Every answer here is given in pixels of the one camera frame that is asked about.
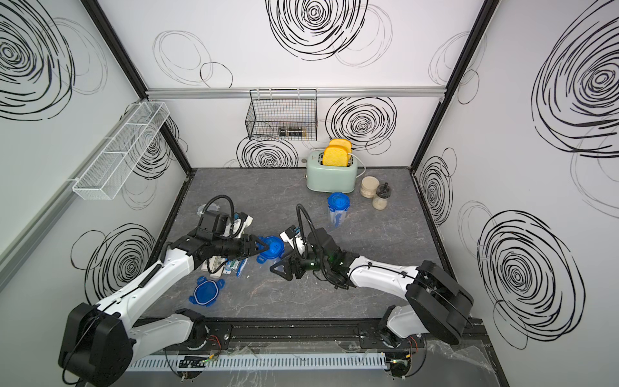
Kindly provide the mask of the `clear plastic container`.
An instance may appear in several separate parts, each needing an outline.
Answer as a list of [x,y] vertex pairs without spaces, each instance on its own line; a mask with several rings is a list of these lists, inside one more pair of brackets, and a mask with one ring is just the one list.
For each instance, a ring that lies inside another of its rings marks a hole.
[[209,206],[206,206],[206,204],[203,204],[199,206],[197,215],[202,216],[206,211],[214,211],[217,209],[219,209],[219,206],[217,204],[211,203]]

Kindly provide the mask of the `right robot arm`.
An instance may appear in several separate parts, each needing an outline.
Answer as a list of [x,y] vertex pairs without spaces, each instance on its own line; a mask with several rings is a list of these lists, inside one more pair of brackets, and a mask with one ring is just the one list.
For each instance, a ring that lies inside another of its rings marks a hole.
[[450,345],[460,344],[474,298],[433,261],[418,266],[386,264],[341,249],[323,228],[308,237],[282,234],[292,250],[269,270],[291,282],[307,272],[321,272],[337,289],[369,288],[408,302],[388,308],[384,340],[431,334]]

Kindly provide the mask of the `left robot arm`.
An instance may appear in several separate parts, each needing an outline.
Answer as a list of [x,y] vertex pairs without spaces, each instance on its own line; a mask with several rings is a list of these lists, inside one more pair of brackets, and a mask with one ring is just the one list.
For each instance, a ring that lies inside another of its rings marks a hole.
[[213,337],[201,314],[181,309],[169,317],[136,323],[161,295],[215,256],[243,260],[269,250],[260,237],[245,233],[248,216],[204,210],[195,229],[171,243],[157,261],[122,289],[94,305],[70,313],[58,364],[78,382],[114,384],[128,367],[175,344],[201,349]]

